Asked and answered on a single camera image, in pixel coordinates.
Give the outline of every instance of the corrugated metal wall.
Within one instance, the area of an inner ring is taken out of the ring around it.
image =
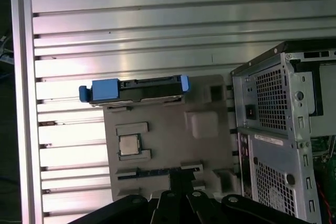
[[[282,40],[336,35],[336,0],[31,0],[31,8],[38,121],[55,123],[38,133],[47,224],[112,201],[103,113],[79,102],[80,85],[179,73],[229,80]]]

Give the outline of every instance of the sticker label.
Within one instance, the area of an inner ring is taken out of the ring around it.
[[[283,141],[282,140],[275,139],[275,138],[272,138],[272,137],[261,136],[261,135],[254,135],[254,138],[258,139],[258,140],[265,141],[267,143],[283,146]]]

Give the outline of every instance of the metal computer chassis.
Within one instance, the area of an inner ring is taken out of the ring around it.
[[[243,191],[321,223],[310,140],[336,135],[336,39],[285,41],[232,71]]]

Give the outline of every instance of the red wire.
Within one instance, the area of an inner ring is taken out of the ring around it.
[[[329,205],[324,193],[322,192],[320,185],[318,183],[316,183],[316,185],[317,185],[317,188],[318,188],[318,191],[319,191],[320,195],[322,196],[324,204],[327,206],[327,212],[328,212],[328,216],[329,216],[329,220],[328,220],[329,224],[332,224],[332,214],[331,214],[331,211],[330,211],[330,205]]]

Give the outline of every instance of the power supply fan grille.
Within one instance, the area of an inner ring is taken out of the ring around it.
[[[281,70],[257,75],[259,120],[262,127],[286,130],[286,91],[282,90]]]
[[[295,216],[293,190],[285,183],[285,176],[259,163],[256,168],[259,202],[289,215]]]

